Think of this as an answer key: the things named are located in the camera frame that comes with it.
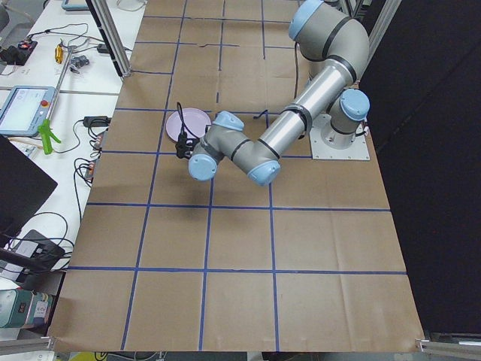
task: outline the black monitor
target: black monitor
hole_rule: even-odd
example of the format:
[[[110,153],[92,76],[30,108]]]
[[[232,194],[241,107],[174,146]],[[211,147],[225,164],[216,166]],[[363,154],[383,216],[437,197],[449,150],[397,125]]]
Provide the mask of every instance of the black monitor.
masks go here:
[[[16,237],[57,183],[0,136],[0,247]]]

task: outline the green object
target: green object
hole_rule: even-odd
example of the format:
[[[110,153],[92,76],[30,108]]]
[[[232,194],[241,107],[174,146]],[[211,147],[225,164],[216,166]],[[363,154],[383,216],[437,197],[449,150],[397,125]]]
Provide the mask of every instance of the green object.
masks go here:
[[[50,129],[50,121],[48,119],[44,120],[44,122],[38,126],[38,132],[42,137],[42,144],[44,145],[45,154],[51,154],[53,152],[52,141],[50,138],[57,143],[62,143],[62,141],[52,133],[52,129]]]
[[[53,297],[27,290],[0,291],[0,327],[22,328],[44,325],[52,308]]]

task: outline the tablet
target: tablet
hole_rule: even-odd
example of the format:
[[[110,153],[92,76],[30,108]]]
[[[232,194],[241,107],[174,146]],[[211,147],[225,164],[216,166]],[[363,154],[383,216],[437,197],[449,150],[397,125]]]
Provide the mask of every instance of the tablet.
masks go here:
[[[0,111],[0,135],[32,137],[43,123],[55,88],[14,86]]]
[[[85,0],[62,0],[62,9],[65,11],[89,10]]]

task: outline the white mounting plate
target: white mounting plate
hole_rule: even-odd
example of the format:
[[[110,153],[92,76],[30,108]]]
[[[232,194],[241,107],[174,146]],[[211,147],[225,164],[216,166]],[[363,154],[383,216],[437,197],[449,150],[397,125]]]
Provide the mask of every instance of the white mounting plate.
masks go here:
[[[355,137],[354,142],[347,149],[334,149],[324,143],[321,138],[321,129],[329,120],[331,120],[331,116],[327,114],[321,114],[313,120],[313,127],[309,132],[310,150],[313,154],[313,159],[364,161],[371,159],[369,157],[368,145],[366,144],[366,137],[363,135]],[[357,132],[362,132],[361,125],[359,125]]]

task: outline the black wall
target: black wall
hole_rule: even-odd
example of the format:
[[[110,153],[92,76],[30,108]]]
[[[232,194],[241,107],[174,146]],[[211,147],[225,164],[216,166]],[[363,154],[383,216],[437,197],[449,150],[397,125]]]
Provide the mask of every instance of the black wall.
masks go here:
[[[419,317],[432,332],[481,333],[479,14],[478,0],[402,1],[360,84]]]

